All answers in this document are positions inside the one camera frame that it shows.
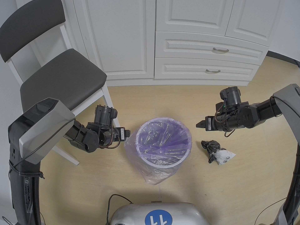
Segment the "floor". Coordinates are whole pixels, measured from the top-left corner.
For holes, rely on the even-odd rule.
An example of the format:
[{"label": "floor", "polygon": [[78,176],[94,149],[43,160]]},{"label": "floor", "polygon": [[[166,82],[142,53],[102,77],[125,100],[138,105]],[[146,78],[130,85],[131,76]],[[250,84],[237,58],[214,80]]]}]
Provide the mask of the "floor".
[{"label": "floor", "polygon": [[[266,57],[252,82],[239,87],[242,101],[258,103],[290,83],[300,84],[296,65]],[[135,131],[155,117],[182,121],[193,136],[193,149],[178,172],[159,185],[145,183],[127,159],[123,146],[85,153],[62,139],[59,146],[80,161],[78,166],[51,151],[42,161],[40,208],[47,225],[105,224],[108,198],[113,193],[134,203],[190,202],[203,210],[212,225],[254,224],[268,205],[286,197],[295,162],[296,139],[283,116],[253,129],[239,129],[229,138],[205,132],[195,124],[214,115],[219,92],[226,86],[162,85],[110,87],[121,126]],[[77,120],[94,120],[98,100]],[[209,164],[202,140],[216,140],[236,153],[223,166]],[[270,224],[283,202],[264,211],[257,224]],[[127,202],[115,197],[111,215]]]}]

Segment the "crumpled plastic bag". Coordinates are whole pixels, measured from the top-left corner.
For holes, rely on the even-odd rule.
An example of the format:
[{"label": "crumpled plastic bag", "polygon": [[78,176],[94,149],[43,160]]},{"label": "crumpled plastic bag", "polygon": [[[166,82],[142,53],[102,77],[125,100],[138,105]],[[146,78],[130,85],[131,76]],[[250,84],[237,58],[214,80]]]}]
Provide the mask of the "crumpled plastic bag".
[{"label": "crumpled plastic bag", "polygon": [[210,156],[208,163],[217,161],[219,165],[223,165],[236,155],[233,152],[226,150],[225,148],[221,148],[221,145],[215,140],[211,140],[209,142],[201,141],[201,145],[204,149],[207,150]]},{"label": "crumpled plastic bag", "polygon": [[154,118],[132,133],[124,146],[145,181],[156,185],[174,175],[190,154],[192,135],[182,122]]}]

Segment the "chair backrest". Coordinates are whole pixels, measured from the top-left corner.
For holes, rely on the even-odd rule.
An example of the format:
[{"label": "chair backrest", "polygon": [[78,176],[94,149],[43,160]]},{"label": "chair backrest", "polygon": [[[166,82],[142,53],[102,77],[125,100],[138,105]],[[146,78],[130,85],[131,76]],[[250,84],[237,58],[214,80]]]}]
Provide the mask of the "chair backrest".
[{"label": "chair backrest", "polygon": [[8,61],[22,47],[65,22],[61,0],[32,0],[15,11],[0,28],[0,55]]}]

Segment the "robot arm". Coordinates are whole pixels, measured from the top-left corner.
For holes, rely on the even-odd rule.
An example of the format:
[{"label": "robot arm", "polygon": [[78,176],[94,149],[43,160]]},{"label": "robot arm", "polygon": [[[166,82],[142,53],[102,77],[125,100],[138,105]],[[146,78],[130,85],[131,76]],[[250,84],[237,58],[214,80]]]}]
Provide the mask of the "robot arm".
[{"label": "robot arm", "polygon": [[297,84],[274,93],[262,103],[249,105],[241,102],[241,92],[237,87],[230,87],[220,92],[223,100],[216,104],[215,116],[207,116],[196,124],[206,131],[231,132],[240,128],[253,128],[272,117],[284,115],[298,142],[296,164],[292,183],[284,205],[280,208],[273,224],[290,225],[298,216],[300,205],[300,88]]},{"label": "robot arm", "polygon": [[39,209],[40,161],[64,136],[86,152],[110,148],[114,141],[125,141],[130,131],[113,127],[117,110],[97,106],[94,122],[87,127],[59,100],[47,98],[22,114],[8,128],[10,142],[10,186],[18,223],[41,225]]}]

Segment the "white chair frame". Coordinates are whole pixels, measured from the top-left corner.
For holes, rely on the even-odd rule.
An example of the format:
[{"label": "white chair frame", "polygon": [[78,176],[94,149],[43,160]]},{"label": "white chair frame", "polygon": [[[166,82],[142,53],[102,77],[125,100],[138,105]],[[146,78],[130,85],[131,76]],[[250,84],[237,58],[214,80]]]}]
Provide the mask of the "white chair frame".
[{"label": "white chair frame", "polygon": [[[66,32],[66,28],[65,25],[62,23],[59,25],[60,26],[60,31],[62,33],[62,37],[64,39],[65,45],[67,49],[72,48],[70,40],[68,38],[67,32]],[[18,81],[18,83],[20,85],[23,84],[23,80],[21,79],[18,71],[16,70],[11,58],[7,61],[7,64],[9,65],[9,68],[11,69],[11,71],[13,72],[13,75],[15,76],[16,80]],[[85,110],[88,106],[90,106],[92,103],[94,103],[96,100],[98,100],[101,97],[104,97],[104,101],[106,103],[106,105],[108,107],[113,107],[113,103],[112,100],[110,98],[110,94],[108,92],[107,89],[107,85],[106,83],[103,85],[102,88],[100,88],[97,92],[95,92],[94,94],[92,94],[90,97],[88,97],[86,100],[84,100],[81,104],[79,104],[77,107],[75,107],[72,110],[72,113],[77,116],[78,114],[80,114],[83,110]],[[119,121],[117,118],[114,119],[114,125],[115,127],[120,127]],[[65,152],[64,150],[62,150],[61,148],[59,148],[57,145],[55,145],[52,148],[53,151],[57,152],[59,155],[62,155],[64,158],[66,158],[67,160],[69,160],[70,162],[74,163],[75,165],[79,164],[79,161],[77,159],[75,159],[74,157],[72,157],[70,154],[68,154],[67,152]]]}]

